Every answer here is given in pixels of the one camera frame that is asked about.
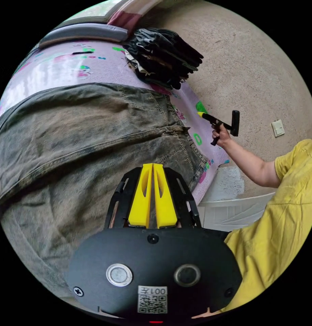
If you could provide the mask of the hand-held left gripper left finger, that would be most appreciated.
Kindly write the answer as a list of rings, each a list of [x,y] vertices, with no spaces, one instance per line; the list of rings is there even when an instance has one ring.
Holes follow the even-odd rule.
[[[138,181],[128,222],[131,227],[148,228],[152,190],[153,164],[144,164]]]

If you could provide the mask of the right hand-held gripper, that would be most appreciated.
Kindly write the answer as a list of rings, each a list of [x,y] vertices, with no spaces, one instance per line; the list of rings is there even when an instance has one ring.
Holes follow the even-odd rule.
[[[215,130],[217,133],[220,132],[220,125],[224,125],[225,129],[231,131],[232,130],[232,126],[229,126],[226,123],[223,123],[222,121],[218,120],[217,118],[203,113],[203,112],[197,112],[198,116],[205,119],[206,121],[208,121],[213,127],[215,127]]]

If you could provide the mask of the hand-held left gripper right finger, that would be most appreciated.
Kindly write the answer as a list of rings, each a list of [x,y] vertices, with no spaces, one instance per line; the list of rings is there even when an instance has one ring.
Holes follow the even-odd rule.
[[[177,217],[163,165],[153,164],[157,228],[176,227]]]

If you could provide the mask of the person's right hand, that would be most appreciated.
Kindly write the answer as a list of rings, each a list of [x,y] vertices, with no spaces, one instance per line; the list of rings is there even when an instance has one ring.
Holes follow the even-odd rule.
[[[231,137],[228,130],[225,128],[224,124],[213,125],[212,126],[212,145],[218,145],[219,147],[225,149],[226,145],[230,143]]]

